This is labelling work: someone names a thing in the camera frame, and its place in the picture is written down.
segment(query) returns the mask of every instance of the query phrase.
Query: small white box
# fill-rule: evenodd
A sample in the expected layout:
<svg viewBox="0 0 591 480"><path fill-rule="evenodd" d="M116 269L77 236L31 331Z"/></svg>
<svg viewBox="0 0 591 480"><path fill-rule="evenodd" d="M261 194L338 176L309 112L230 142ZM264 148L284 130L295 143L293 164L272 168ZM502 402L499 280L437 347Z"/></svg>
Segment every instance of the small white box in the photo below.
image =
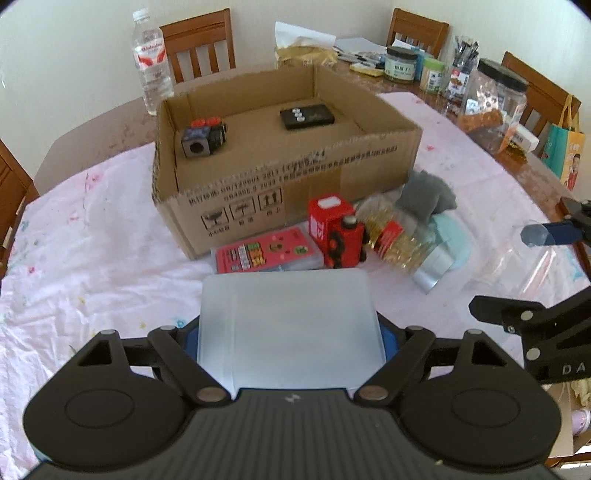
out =
<svg viewBox="0 0 591 480"><path fill-rule="evenodd" d="M540 143L540 139L521 124L517 125L517 131L513 134L512 140L526 152L533 152Z"/></svg>

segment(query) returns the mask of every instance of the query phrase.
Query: red and white label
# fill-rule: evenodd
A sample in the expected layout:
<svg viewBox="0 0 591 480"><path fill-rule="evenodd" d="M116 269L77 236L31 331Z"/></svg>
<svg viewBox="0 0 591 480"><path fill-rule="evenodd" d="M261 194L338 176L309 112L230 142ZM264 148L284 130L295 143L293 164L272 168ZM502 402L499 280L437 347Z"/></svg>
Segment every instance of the red and white label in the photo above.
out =
<svg viewBox="0 0 591 480"><path fill-rule="evenodd" d="M135 64L140 70L166 61L166 48L163 40L154 40L134 48Z"/></svg>
<svg viewBox="0 0 591 480"><path fill-rule="evenodd" d="M319 222L313 216L310 217L310 236L317 240L324 240L324 223Z"/></svg>
<svg viewBox="0 0 591 480"><path fill-rule="evenodd" d="M404 232L404 228L398 223L392 221L386 224L374 245L374 250L380 258L384 257L402 232Z"/></svg>

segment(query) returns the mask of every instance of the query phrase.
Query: white wall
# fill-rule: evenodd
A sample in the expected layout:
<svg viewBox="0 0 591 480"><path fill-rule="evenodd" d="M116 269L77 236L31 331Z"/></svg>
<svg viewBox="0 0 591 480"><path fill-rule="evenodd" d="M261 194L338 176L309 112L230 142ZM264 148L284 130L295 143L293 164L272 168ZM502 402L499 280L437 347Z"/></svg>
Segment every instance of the white wall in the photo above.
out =
<svg viewBox="0 0 591 480"><path fill-rule="evenodd" d="M275 20L383 43L401 7L490 58L511 50L581 99L591 132L591 22L567 0L18 0L0 17L0 138L31 176L59 136L141 94L130 38L144 5L161 24L230 7L238 66L272 59ZM591 197L591 141L586 152L577 193Z"/></svg>
<svg viewBox="0 0 591 480"><path fill-rule="evenodd" d="M132 12L144 5L161 25L229 7L237 66L273 60L275 20L383 43L394 8L391 0L18 0L0 17L0 138L29 175L59 136L141 96L131 34Z"/></svg>
<svg viewBox="0 0 591 480"><path fill-rule="evenodd" d="M591 21L567 0L394 0L397 7L450 24L454 35L478 41L481 56L501 61L508 50L582 102L589 132L575 194L591 198Z"/></svg>

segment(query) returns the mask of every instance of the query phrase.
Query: plastic bottle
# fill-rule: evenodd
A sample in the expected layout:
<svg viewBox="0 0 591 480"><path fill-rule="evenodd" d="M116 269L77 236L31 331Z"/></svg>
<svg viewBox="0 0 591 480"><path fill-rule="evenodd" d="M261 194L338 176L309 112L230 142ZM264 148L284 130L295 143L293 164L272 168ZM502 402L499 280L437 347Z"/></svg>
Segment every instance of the plastic bottle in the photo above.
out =
<svg viewBox="0 0 591 480"><path fill-rule="evenodd" d="M156 115L162 100L174 95L170 66L162 30L150 21L150 11L134 12L134 59L144 92L144 103L150 115Z"/></svg>
<svg viewBox="0 0 591 480"><path fill-rule="evenodd" d="M386 263L412 275L426 293L452 266L453 258L437 235L385 195L361 203L357 217L365 224L369 247Z"/></svg>

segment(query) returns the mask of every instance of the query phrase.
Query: metal screw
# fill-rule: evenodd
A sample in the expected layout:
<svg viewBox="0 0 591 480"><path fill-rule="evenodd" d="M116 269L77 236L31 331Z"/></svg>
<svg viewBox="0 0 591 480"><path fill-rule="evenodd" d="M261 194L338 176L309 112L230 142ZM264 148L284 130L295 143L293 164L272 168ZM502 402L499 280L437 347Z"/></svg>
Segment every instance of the metal screw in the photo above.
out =
<svg viewBox="0 0 591 480"><path fill-rule="evenodd" d="M219 387L204 387L197 392L197 398L207 403L215 403L226 399L226 392Z"/></svg>
<svg viewBox="0 0 591 480"><path fill-rule="evenodd" d="M388 397L388 390L379 385L367 385L361 387L359 396L367 401L380 401Z"/></svg>
<svg viewBox="0 0 591 480"><path fill-rule="evenodd" d="M530 348L529 350L527 350L525 357L528 360L532 360L532 361L537 360L540 357L540 353L541 352L540 352L539 348L533 347L533 348Z"/></svg>

